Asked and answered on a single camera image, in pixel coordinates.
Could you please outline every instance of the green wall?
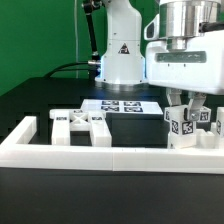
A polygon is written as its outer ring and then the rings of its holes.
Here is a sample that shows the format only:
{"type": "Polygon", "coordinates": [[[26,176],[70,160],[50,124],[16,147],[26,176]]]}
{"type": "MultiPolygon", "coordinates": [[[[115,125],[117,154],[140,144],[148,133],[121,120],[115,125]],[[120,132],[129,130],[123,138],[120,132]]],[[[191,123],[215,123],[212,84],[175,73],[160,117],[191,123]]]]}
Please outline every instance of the green wall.
{"type": "MultiPolygon", "coordinates": [[[[91,48],[81,3],[78,0],[79,59],[86,61],[91,48]]],[[[144,27],[154,17],[154,0],[131,3],[142,13],[144,27]]],[[[103,54],[107,37],[105,9],[95,12],[93,17],[99,52],[103,54]]],[[[59,65],[76,61],[74,0],[1,0],[0,34],[2,95],[28,78],[41,77],[59,65]]]]}

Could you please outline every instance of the warning label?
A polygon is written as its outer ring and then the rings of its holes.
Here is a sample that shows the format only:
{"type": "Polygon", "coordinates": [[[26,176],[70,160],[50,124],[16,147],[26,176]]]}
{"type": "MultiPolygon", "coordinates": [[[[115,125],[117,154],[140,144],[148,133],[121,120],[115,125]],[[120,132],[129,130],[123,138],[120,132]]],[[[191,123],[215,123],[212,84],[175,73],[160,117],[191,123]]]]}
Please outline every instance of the warning label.
{"type": "Polygon", "coordinates": [[[118,54],[130,54],[127,45],[124,43],[118,54]]]}

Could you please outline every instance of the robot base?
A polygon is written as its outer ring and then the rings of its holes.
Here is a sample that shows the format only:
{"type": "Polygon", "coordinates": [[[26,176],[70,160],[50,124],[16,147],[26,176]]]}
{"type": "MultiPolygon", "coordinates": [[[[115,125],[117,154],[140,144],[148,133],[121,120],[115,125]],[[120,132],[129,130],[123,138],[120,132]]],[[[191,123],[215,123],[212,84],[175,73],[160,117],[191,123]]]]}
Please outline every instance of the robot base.
{"type": "Polygon", "coordinates": [[[110,84],[106,82],[95,81],[95,86],[113,91],[127,91],[127,92],[149,88],[149,84],[145,82],[136,85],[125,85],[125,84],[110,84]]]}

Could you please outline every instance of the black surface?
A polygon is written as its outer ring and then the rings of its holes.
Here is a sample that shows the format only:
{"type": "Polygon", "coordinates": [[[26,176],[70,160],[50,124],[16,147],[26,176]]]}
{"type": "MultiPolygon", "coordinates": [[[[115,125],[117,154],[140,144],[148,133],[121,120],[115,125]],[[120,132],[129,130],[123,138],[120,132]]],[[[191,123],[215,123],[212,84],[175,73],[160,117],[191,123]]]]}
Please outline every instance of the black surface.
{"type": "MultiPolygon", "coordinates": [[[[49,144],[48,111],[79,108],[85,98],[152,100],[166,106],[160,88],[121,94],[96,89],[87,80],[30,79],[0,97],[2,140],[25,115],[36,115],[39,131],[33,142],[49,144]]],[[[206,105],[223,103],[223,97],[209,96],[206,105]]],[[[165,144],[161,116],[108,114],[107,122],[115,146],[165,144]]],[[[90,143],[87,133],[73,140],[90,143]]],[[[222,175],[1,168],[0,224],[222,224],[223,189],[222,175]]]]}
{"type": "MultiPolygon", "coordinates": [[[[38,118],[38,133],[33,143],[50,144],[51,109],[80,108],[84,99],[157,101],[162,106],[164,90],[152,87],[136,92],[114,92],[95,88],[92,82],[81,79],[32,78],[0,97],[0,141],[26,115],[38,118]]],[[[167,127],[162,115],[108,114],[107,123],[113,136],[113,146],[165,147],[167,127]]],[[[72,143],[90,145],[89,136],[72,135],[72,143]]]]}

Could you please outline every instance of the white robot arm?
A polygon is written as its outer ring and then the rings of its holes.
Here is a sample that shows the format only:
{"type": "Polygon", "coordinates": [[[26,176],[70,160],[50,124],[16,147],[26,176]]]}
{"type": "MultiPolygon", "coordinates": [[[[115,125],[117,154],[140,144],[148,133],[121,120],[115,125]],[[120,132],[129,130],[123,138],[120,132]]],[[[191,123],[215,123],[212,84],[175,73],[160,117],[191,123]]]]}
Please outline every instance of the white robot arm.
{"type": "Polygon", "coordinates": [[[108,39],[96,85],[133,90],[146,83],[145,59],[140,52],[141,15],[129,0],[102,0],[102,3],[107,10],[108,39]]]}

